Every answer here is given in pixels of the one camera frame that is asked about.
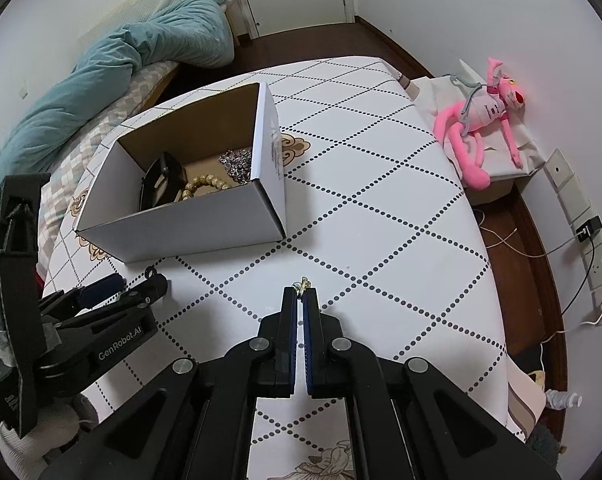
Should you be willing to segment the small gold earring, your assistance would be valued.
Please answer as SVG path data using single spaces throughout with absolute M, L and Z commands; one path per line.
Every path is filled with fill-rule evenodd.
M 304 292 L 311 287 L 312 284 L 306 276 L 303 276 L 303 278 L 301 278 L 301 281 L 295 282 L 295 284 L 293 284 L 293 288 L 297 291 L 297 294 L 299 296 L 302 296 Z

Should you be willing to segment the black smart watch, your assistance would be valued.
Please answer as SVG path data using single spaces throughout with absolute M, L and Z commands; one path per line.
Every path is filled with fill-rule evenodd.
M 172 154 L 162 152 L 142 179 L 140 211 L 177 202 L 185 185 L 186 172 L 182 164 Z

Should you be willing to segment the white cardboard box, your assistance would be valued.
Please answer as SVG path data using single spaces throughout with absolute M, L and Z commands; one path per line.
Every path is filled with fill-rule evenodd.
M 184 167 L 185 188 L 177 202 L 140 211 L 142 179 L 162 152 Z M 210 92 L 119 136 L 76 232 L 125 263 L 282 240 L 284 163 L 269 87 Z

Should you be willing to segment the white diamond pattern tablecloth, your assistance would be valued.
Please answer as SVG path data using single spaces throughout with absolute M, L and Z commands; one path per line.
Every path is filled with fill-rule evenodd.
M 112 142 L 210 92 L 261 82 L 278 116 L 286 235 L 278 242 L 125 263 L 76 232 Z M 509 413 L 508 356 L 490 260 L 439 142 L 380 61 L 277 66 L 225 79 L 112 130 L 85 169 L 45 288 L 164 275 L 157 333 L 83 390 L 102 421 L 47 479 L 223 479 L 224 356 L 258 335 L 306 276 L 345 337 L 397 363 L 394 402 L 412 477 L 520 479 L 540 466 Z M 255 406 L 244 479 L 357 479 L 345 403 L 307 393 L 297 294 L 295 392 Z

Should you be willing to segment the plastic water bottle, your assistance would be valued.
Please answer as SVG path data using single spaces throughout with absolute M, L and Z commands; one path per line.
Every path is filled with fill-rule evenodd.
M 579 408 L 583 403 L 583 397 L 576 392 L 549 389 L 545 392 L 545 396 L 546 406 L 555 411 Z

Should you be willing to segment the brown cardboard box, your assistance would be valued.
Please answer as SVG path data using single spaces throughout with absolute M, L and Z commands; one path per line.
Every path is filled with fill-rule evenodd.
M 492 181 L 488 188 L 484 190 L 474 190 L 465 188 L 468 202 L 473 206 L 491 204 L 507 196 L 514 187 L 514 179 Z

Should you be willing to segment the teal quilt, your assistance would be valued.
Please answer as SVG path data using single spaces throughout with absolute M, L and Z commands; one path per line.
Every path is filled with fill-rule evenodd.
M 228 0 L 182 0 L 146 21 L 124 24 L 92 45 L 71 74 L 38 99 L 0 151 L 0 184 L 47 171 L 74 133 L 128 91 L 139 70 L 159 62 L 218 68 L 234 58 Z

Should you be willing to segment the white canvas bag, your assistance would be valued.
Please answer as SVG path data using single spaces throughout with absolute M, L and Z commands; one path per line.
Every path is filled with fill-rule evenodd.
M 529 176 L 547 160 L 523 123 L 524 90 L 495 58 L 484 76 L 460 62 L 453 74 L 413 80 L 407 93 L 469 188 Z

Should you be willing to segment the black charger plug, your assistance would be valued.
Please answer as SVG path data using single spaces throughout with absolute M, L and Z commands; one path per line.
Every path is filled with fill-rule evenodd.
M 575 231 L 575 236 L 580 243 L 586 240 L 593 240 L 594 237 L 601 231 L 602 222 L 599 216 L 593 216 L 581 224 Z

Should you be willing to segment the pink panther plush toy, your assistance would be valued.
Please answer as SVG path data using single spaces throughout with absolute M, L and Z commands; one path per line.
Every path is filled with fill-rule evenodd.
M 493 122 L 500 123 L 514 166 L 523 168 L 511 131 L 509 112 L 525 106 L 525 95 L 517 81 L 502 71 L 502 61 L 497 58 L 487 59 L 485 84 L 472 84 L 471 88 L 465 101 L 458 101 L 438 112 L 433 134 L 441 145 L 449 140 L 462 182 L 468 188 L 484 190 L 490 186 L 491 177 L 482 168 L 485 148 L 481 130 Z

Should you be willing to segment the phone on gripper mount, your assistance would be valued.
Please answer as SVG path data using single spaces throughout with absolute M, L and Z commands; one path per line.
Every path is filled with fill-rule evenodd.
M 48 174 L 16 174 L 0 184 L 0 330 L 14 358 L 12 367 L 0 367 L 0 416 L 21 438 L 38 423 L 46 350 L 36 266 L 41 188 L 48 180 Z

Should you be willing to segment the wall socket strip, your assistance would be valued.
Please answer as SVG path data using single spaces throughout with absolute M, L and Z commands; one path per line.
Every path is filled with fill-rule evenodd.
M 588 286 L 593 301 L 593 319 L 585 325 L 602 325 L 602 219 L 586 195 L 580 179 L 558 148 L 545 162 L 544 171 L 556 192 L 566 222 L 574 235 L 585 268 L 583 285 L 563 312 L 569 310 L 578 295 Z

